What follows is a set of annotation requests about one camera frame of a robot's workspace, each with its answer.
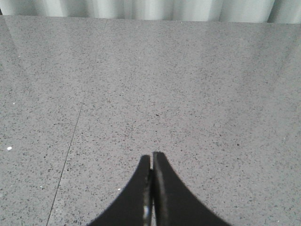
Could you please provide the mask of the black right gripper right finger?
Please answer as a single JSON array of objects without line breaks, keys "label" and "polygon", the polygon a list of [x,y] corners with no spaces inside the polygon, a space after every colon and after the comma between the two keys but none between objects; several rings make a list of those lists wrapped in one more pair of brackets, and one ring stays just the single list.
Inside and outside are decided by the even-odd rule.
[{"label": "black right gripper right finger", "polygon": [[162,152],[153,153],[153,198],[158,226],[228,226],[186,187]]}]

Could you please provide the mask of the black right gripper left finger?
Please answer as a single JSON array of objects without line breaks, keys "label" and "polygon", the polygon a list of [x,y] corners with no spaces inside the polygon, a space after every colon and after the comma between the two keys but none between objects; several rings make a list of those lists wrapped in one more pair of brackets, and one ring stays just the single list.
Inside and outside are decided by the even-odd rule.
[{"label": "black right gripper left finger", "polygon": [[143,155],[131,179],[113,203],[90,225],[151,225],[151,158]]}]

